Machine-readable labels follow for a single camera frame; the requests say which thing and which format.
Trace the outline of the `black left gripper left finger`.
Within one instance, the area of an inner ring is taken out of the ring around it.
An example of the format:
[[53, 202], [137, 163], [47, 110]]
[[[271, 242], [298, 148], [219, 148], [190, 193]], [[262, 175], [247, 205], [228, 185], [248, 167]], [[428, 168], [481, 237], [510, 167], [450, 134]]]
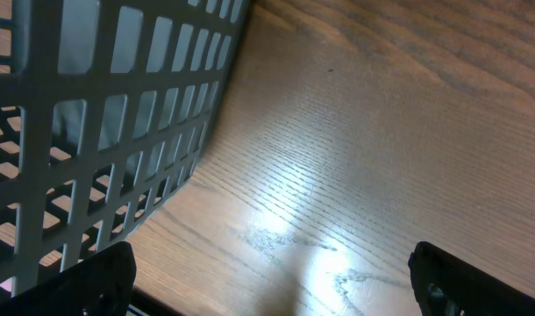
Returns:
[[123, 316], [131, 302], [136, 263], [120, 241], [0, 305], [0, 316]]

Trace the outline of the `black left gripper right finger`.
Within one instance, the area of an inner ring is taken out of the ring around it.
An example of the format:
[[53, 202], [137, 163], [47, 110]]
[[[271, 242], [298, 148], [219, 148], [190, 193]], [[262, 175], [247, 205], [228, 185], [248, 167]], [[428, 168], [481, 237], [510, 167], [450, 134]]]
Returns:
[[416, 245], [408, 266], [424, 316], [535, 316], [535, 298], [430, 242]]

